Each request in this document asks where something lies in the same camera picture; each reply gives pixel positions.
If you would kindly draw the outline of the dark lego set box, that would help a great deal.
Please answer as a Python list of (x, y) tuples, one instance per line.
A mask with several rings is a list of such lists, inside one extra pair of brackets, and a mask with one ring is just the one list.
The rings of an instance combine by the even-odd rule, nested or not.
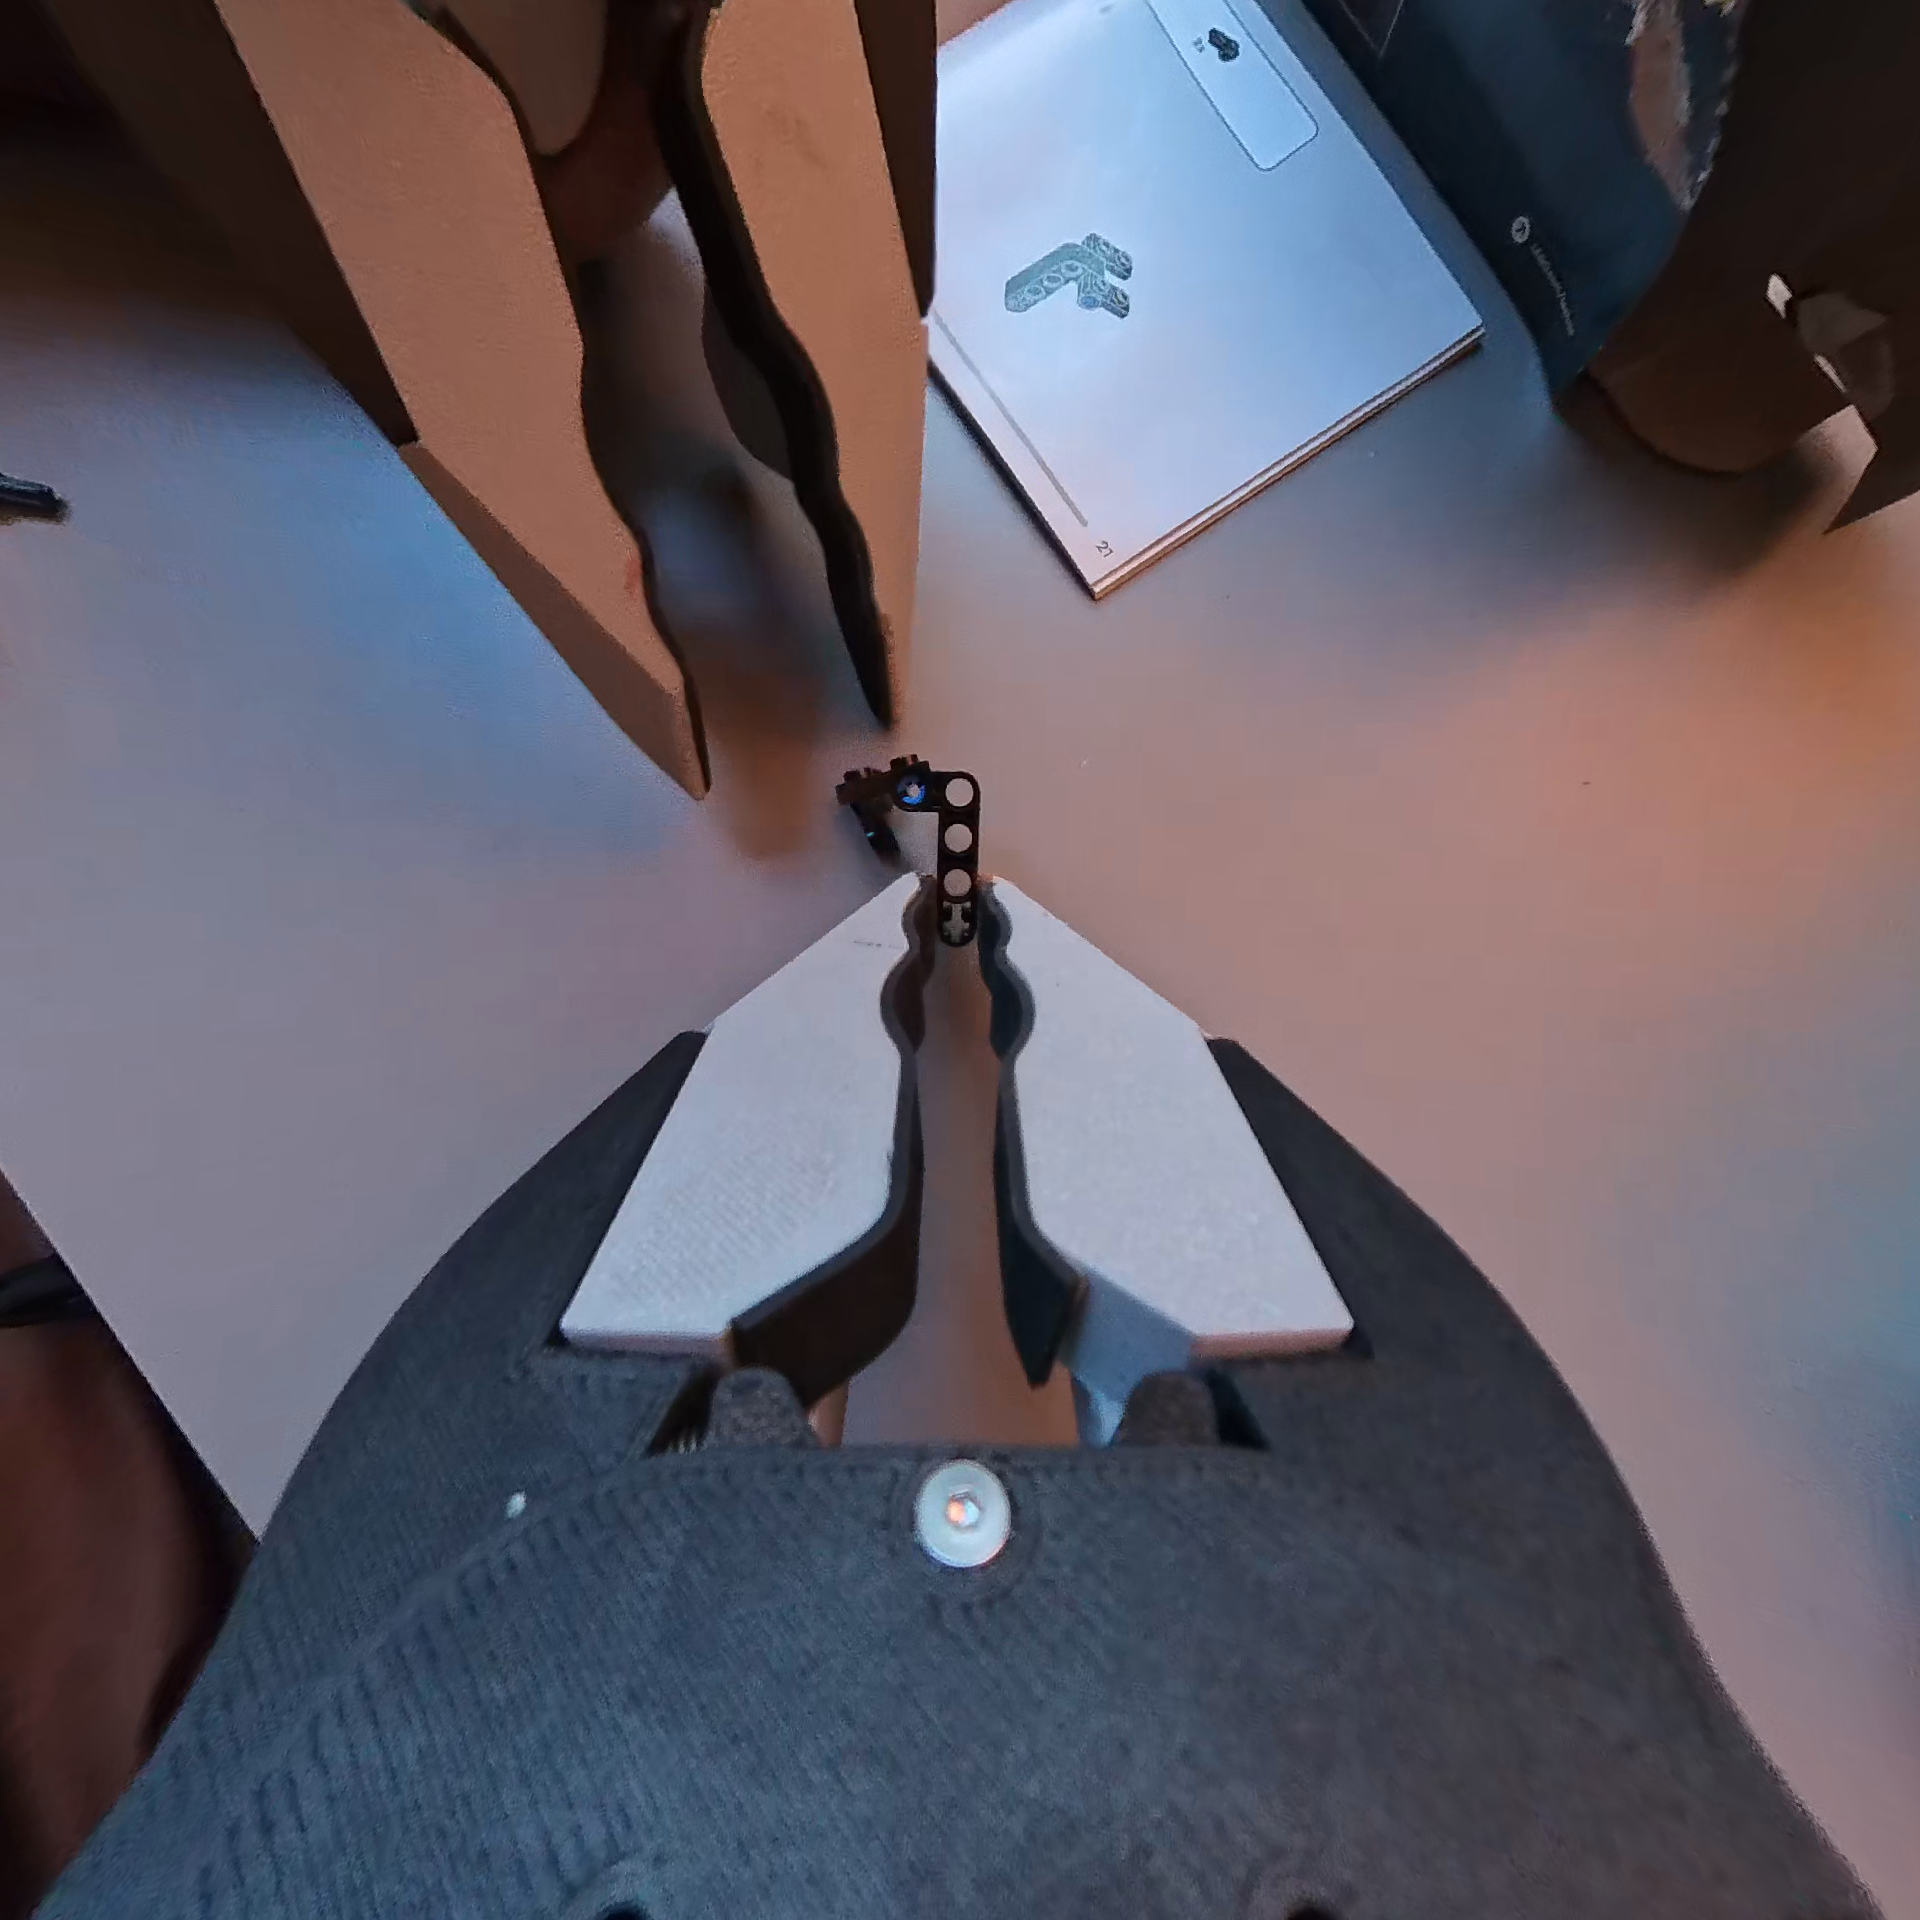
[(1852, 409), (1915, 491), (1915, 3), (1311, 3), (1523, 313), (1675, 465)]

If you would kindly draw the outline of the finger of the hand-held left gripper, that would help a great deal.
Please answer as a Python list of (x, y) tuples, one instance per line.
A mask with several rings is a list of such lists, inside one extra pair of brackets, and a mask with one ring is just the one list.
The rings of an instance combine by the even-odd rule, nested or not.
[(708, 302), (780, 421), (857, 685), (892, 728), (920, 549), (938, 6), (688, 3), (657, 116)]
[[(606, 3), (597, 74), (657, 82), (688, 3)], [(46, 3), (134, 151), (629, 744), (711, 792), (708, 728), (652, 534), (684, 506), (752, 553), (750, 463), (671, 429), (620, 364), (617, 294), (565, 275), (527, 121), (453, 3)]]

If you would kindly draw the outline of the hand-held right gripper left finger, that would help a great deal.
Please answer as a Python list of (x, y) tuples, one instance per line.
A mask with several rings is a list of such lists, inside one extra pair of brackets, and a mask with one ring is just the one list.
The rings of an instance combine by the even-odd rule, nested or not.
[(913, 1308), (920, 1041), (924, 878), (902, 877), (694, 1039), (563, 1340), (841, 1397)]

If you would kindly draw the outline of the white lego instruction booklet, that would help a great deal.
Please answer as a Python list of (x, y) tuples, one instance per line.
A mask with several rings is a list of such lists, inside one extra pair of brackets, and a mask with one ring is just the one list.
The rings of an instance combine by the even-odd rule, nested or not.
[(1481, 346), (1260, 3), (1006, 3), (938, 82), (930, 367), (1091, 598)]

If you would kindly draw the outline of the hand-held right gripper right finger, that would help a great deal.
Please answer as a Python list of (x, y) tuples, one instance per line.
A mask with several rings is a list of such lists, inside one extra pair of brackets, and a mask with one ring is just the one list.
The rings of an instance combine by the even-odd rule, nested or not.
[(1144, 1376), (1341, 1348), (1354, 1317), (1209, 1034), (1007, 878), (978, 973), (1006, 1322), (1030, 1383), (1068, 1370), (1079, 1443)]

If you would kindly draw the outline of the black lego beam assembly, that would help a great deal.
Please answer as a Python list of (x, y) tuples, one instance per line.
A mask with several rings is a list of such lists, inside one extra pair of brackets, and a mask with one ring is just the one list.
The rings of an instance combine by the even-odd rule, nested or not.
[(940, 944), (971, 946), (978, 921), (978, 786), (971, 771), (933, 768), (924, 755), (849, 768), (833, 787), (867, 847), (902, 866), (895, 816), (933, 820), (933, 886), (940, 894)]

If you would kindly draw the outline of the person's left hand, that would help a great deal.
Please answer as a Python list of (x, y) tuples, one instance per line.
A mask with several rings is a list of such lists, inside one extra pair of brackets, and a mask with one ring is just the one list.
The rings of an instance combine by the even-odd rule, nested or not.
[(606, 72), (583, 132), (532, 156), (532, 178), (565, 275), (643, 227), (668, 190), (646, 82)]

